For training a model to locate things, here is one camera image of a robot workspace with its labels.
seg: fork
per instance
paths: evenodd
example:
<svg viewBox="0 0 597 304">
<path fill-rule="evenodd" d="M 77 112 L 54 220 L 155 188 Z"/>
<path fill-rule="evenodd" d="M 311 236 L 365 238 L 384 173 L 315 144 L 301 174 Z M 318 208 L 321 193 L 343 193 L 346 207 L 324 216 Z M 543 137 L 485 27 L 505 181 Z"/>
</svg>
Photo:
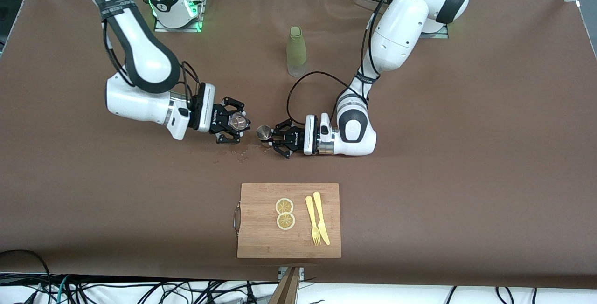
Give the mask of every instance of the fork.
<svg viewBox="0 0 597 304">
<path fill-rule="evenodd" d="M 313 243 L 315 245 L 321 244 L 321 234 L 319 233 L 319 229 L 317 228 L 317 223 L 315 222 L 315 209 L 313 208 L 313 197 L 307 196 L 305 197 L 305 201 L 307 202 L 307 210 L 309 210 L 309 217 L 311 218 L 311 237 L 313 238 Z"/>
</svg>

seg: cutting board handle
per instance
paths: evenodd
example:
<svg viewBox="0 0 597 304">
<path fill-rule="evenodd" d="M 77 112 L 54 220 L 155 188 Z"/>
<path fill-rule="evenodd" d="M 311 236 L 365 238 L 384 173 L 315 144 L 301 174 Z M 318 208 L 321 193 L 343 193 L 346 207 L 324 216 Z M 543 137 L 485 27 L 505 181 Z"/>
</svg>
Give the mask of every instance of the cutting board handle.
<svg viewBox="0 0 597 304">
<path fill-rule="evenodd" d="M 238 236 L 238 231 L 241 230 L 241 202 L 238 202 L 234 210 L 234 215 L 232 216 L 232 227 L 234 227 L 234 231 Z"/>
</svg>

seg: teal cable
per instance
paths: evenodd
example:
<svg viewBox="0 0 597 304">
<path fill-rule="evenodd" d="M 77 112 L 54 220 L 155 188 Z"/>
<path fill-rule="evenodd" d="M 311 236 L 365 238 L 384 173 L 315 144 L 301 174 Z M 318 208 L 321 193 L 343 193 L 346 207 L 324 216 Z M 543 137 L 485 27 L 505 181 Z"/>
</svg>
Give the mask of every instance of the teal cable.
<svg viewBox="0 0 597 304">
<path fill-rule="evenodd" d="M 56 303 L 60 303 L 60 298 L 62 297 L 62 289 L 64 289 L 64 283 L 66 283 L 67 278 L 69 278 L 68 275 L 66 275 L 62 279 L 62 282 L 60 282 L 60 287 L 58 287 L 58 295 L 56 296 Z"/>
</svg>

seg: table surface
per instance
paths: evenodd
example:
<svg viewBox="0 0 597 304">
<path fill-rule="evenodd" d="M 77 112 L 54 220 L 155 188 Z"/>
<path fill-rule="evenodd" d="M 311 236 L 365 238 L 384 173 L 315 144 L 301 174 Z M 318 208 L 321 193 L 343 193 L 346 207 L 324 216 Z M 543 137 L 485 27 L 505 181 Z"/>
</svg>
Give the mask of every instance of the table surface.
<svg viewBox="0 0 597 304">
<path fill-rule="evenodd" d="M 149 9 L 137 0 L 147 21 Z M 209 0 L 204 32 L 157 33 L 254 129 L 286 119 L 290 26 L 309 70 L 349 81 L 373 5 Z M 287 160 L 254 132 L 183 141 L 104 106 L 114 73 L 89 0 L 26 0 L 0 58 L 0 249 L 53 273 L 321 282 L 595 287 L 597 62 L 576 4 L 471 0 L 450 39 L 422 39 L 371 91 L 366 157 Z M 306 79 L 297 117 L 341 90 Z M 237 259 L 244 182 L 338 182 L 342 258 Z M 29 259 L 0 269 L 39 270 Z"/>
</svg>

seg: knife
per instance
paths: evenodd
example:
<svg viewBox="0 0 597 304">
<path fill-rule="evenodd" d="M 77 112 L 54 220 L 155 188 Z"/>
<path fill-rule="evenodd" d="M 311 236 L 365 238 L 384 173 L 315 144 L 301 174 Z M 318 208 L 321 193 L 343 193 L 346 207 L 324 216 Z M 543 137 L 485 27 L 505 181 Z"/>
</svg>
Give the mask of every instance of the knife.
<svg viewBox="0 0 597 304">
<path fill-rule="evenodd" d="M 326 223 L 324 222 L 324 211 L 321 208 L 321 195 L 319 192 L 313 192 L 313 199 L 315 200 L 315 206 L 317 208 L 317 214 L 319 214 L 319 233 L 321 238 L 324 240 L 326 245 L 330 245 L 330 238 L 328 238 L 328 230 L 326 229 Z"/>
</svg>

